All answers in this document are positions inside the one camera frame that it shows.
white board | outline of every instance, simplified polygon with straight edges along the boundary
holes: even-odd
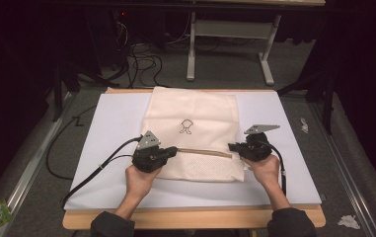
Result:
[[[237,97],[240,129],[237,142],[253,124],[279,124],[268,131],[268,141],[281,153],[286,170],[287,197],[292,204],[320,204],[314,182],[276,92],[223,92]],[[150,93],[103,94],[87,136],[72,188],[80,184],[122,143],[138,137]],[[131,155],[130,143],[116,155]],[[95,179],[74,194],[65,209],[116,208],[125,194],[124,170],[129,157],[112,161]],[[245,182],[199,183],[156,179],[150,194],[138,206],[210,207],[270,204],[263,187],[251,171]]]

gray carpet floor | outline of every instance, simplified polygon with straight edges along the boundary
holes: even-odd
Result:
[[[280,89],[294,82],[305,64],[312,48],[311,43],[292,44],[291,41],[275,43],[269,57],[269,65],[275,85],[267,87],[263,82],[263,73],[257,61],[257,52],[263,48],[263,41],[247,41],[226,39],[218,47],[214,41],[204,41],[198,44],[196,53],[195,80],[186,80],[188,49],[186,43],[173,44],[167,50],[156,49],[147,45],[138,46],[135,51],[138,57],[138,68],[148,67],[151,60],[141,60],[143,55],[160,55],[162,70],[157,82],[178,88],[225,88],[225,89]],[[132,78],[135,70],[132,68],[133,58],[129,59]],[[158,71],[158,65],[140,75],[137,74],[135,87],[154,86],[153,76]],[[105,75],[112,72],[105,68]],[[127,75],[115,80],[122,87],[129,85]],[[82,90],[74,96],[74,100],[63,116],[64,126],[75,115],[80,114],[95,105],[99,96],[106,88],[100,85],[81,82]],[[349,198],[348,190],[339,177],[339,169],[332,154],[323,129],[318,125],[318,118],[310,105],[302,97],[303,92],[295,92],[281,98],[286,115],[296,136],[304,159],[310,170],[320,195],[325,197],[322,208],[327,218],[325,227],[319,228],[319,236],[376,236],[369,235],[365,229],[352,229],[338,226],[344,215],[356,215],[355,205]],[[369,164],[357,137],[348,123],[338,98],[335,98],[335,110],[332,115],[333,139],[337,142],[338,150],[349,167],[351,177],[365,197],[366,203],[376,224],[376,173]],[[80,153],[90,128],[94,110],[83,114],[80,123],[83,126],[69,125],[58,137],[49,154],[49,164],[55,173],[73,177]],[[45,117],[35,127],[33,133],[21,147],[9,169],[0,181],[0,198],[7,199],[15,188],[28,162],[38,150],[44,136],[47,134],[53,115],[50,107]],[[300,119],[304,118],[309,124],[309,133],[301,130]],[[62,227],[63,211],[61,199],[68,193],[71,181],[60,180],[50,175],[41,165],[31,188],[26,193],[16,217],[11,221],[6,236],[71,236],[73,231]],[[266,236],[264,229],[259,230],[259,236]],[[88,231],[79,231],[75,236],[89,236]],[[185,231],[138,231],[136,236],[187,236]],[[230,230],[197,231],[195,236],[245,236],[240,232]]]

cloth bag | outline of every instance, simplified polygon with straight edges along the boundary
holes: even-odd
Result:
[[[159,178],[198,182],[244,181],[244,162],[228,149],[239,127],[235,96],[155,87],[142,123],[160,147],[176,146]]]

hand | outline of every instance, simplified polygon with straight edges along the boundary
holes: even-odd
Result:
[[[256,180],[263,186],[278,184],[280,162],[276,156],[270,154],[261,161],[242,159],[250,165]]]
[[[133,165],[126,168],[126,194],[114,214],[123,219],[130,219],[136,207],[150,193],[154,178],[160,173],[161,169],[152,173],[144,173]]]
[[[160,173],[162,168],[145,173],[139,171],[135,166],[131,165],[125,170],[126,177],[126,195],[132,198],[143,199],[150,193],[153,181]]]
[[[278,182],[280,161],[276,156],[269,155],[261,161],[242,159],[250,165],[256,180],[264,187],[273,210],[291,207]]]

cord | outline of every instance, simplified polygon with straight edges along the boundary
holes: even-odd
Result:
[[[179,41],[183,41],[183,40],[189,39],[189,37],[186,37],[186,33],[188,31],[189,23],[190,23],[190,13],[188,13],[188,21],[187,21],[187,24],[185,26],[184,32],[181,34],[181,36],[178,39],[166,42],[166,45],[170,45],[172,43],[176,43],[176,42],[179,42]]]
[[[75,231],[73,232],[73,234],[71,235],[71,237],[76,237],[78,233],[79,233],[79,231],[78,231],[78,230],[75,230]]]
[[[76,65],[72,65],[75,68],[77,68],[79,71],[83,72],[83,74],[88,76],[90,79],[92,79],[92,80],[86,80],[84,78],[78,77],[79,81],[82,81],[88,84],[100,83],[100,84],[103,84],[104,86],[109,86],[112,88],[119,87],[118,83],[113,83],[111,81],[121,77],[129,69],[129,63],[126,57],[127,57],[127,52],[129,51],[128,42],[129,42],[130,37],[129,37],[129,33],[128,33],[128,29],[126,25],[121,23],[117,16],[114,16],[114,29],[115,29],[114,39],[117,45],[117,53],[119,57],[118,61],[121,63],[119,71],[108,78],[104,78],[102,75],[92,74],[91,72],[83,70],[83,68],[79,68]]]
[[[62,129],[54,136],[54,138],[52,138],[52,141],[51,143],[49,144],[48,146],[48,149],[46,150],[46,156],[45,156],[45,166],[46,166],[46,169],[48,170],[49,174],[51,174],[52,176],[58,178],[58,179],[61,179],[61,180],[73,180],[73,178],[69,178],[69,177],[64,177],[64,176],[61,176],[61,175],[58,175],[56,174],[55,172],[53,172],[51,170],[51,168],[49,167],[49,157],[50,157],[50,153],[51,153],[51,149],[52,149],[52,146],[55,144],[55,142],[57,141],[58,137],[62,134],[62,132],[64,132],[64,130],[75,120],[75,119],[78,119],[81,115],[83,115],[84,113],[92,110],[93,108],[95,108],[96,106],[92,106],[88,109],[86,109],[85,111],[83,111],[82,113],[80,113],[79,115],[75,116],[75,117],[72,117],[72,120],[69,121],[66,125],[64,125],[64,127],[62,127]]]
[[[228,45],[244,46],[244,45],[247,45],[249,43],[255,42],[257,40],[258,39],[243,39],[244,42],[233,42],[233,41],[227,41],[227,40],[224,40],[224,39],[220,39],[219,41],[222,42],[222,43],[228,44]]]
[[[200,48],[198,47],[199,43],[196,43],[196,44],[195,44],[194,49],[197,50],[197,51],[202,51],[202,52],[210,52],[210,51],[213,51],[213,50],[215,50],[216,48],[218,48],[218,46],[219,46],[220,43],[221,43],[221,41],[220,41],[219,39],[215,39],[214,41],[216,41],[216,45],[215,45],[213,48],[211,48],[211,49],[200,49]]]
[[[61,207],[62,209],[64,209],[64,206],[65,204],[67,203],[68,199],[73,196],[77,191],[79,191],[83,186],[85,186],[87,183],[89,183],[91,180],[93,180],[93,178],[95,178],[101,171],[103,171],[108,165],[109,163],[111,162],[111,160],[114,160],[118,157],[114,157],[114,155],[119,152],[124,146],[126,146],[127,144],[133,142],[133,141],[137,141],[139,142],[142,138],[142,135],[139,136],[139,137],[135,137],[135,138],[132,138],[132,139],[129,139],[127,141],[125,141],[122,145],[120,145],[120,147],[114,151],[112,153],[112,155],[102,164],[99,166],[98,169],[96,169],[88,178],[86,178],[83,182],[81,182],[78,186],[76,186],[74,189],[72,189],[65,197],[64,199],[61,201]]]
[[[131,157],[132,155],[120,155],[120,156],[115,156],[115,157],[113,157],[111,160],[110,160],[110,162],[112,162],[112,161],[114,161],[114,160],[116,160],[116,159],[118,159],[118,158],[120,158],[120,157]]]
[[[129,86],[128,86],[128,88],[129,89],[133,89],[133,84],[135,83],[136,75],[138,74],[138,60],[136,58],[134,50],[135,50],[135,46],[132,47],[132,51],[131,51],[132,52],[132,57],[134,58],[134,63],[135,63],[135,67],[132,64],[132,67],[135,68],[135,74],[134,74],[133,79],[131,80],[131,77],[130,77],[129,72],[128,72],[128,79],[129,79]]]
[[[263,141],[257,140],[258,143],[270,147],[274,152],[276,152],[277,156],[279,157],[280,161],[280,176],[281,176],[281,182],[282,182],[282,191],[286,195],[286,171],[285,166],[283,165],[283,158],[282,155],[280,155],[280,152],[274,147],[272,144],[265,143]]]
[[[148,54],[144,54],[144,53],[141,53],[140,55],[137,56],[136,53],[135,53],[135,47],[138,46],[138,45],[144,45],[144,44],[137,44],[137,45],[133,46],[133,48],[132,48],[132,56],[134,58],[134,62],[132,63],[132,67],[135,69],[135,72],[141,71],[140,74],[139,74],[140,83],[143,86],[146,86],[146,87],[161,86],[161,87],[170,88],[170,86],[161,84],[161,83],[159,83],[157,81],[157,76],[163,70],[163,61],[162,61],[161,57],[158,56],[158,55],[155,55],[155,54],[148,55]],[[139,67],[139,62],[143,62],[143,61],[150,62],[151,64],[148,65],[148,66],[146,66],[146,67],[144,67],[144,68],[140,68]],[[159,70],[153,76],[153,81],[154,81],[155,85],[148,85],[148,84],[146,84],[144,82],[144,80],[143,80],[142,75],[144,75],[144,73],[147,70],[153,69],[157,65],[159,65]],[[136,77],[136,73],[135,73],[135,76],[134,76],[133,80],[131,81],[131,86],[133,86],[133,83],[134,83],[134,81],[136,79],[135,77]]]

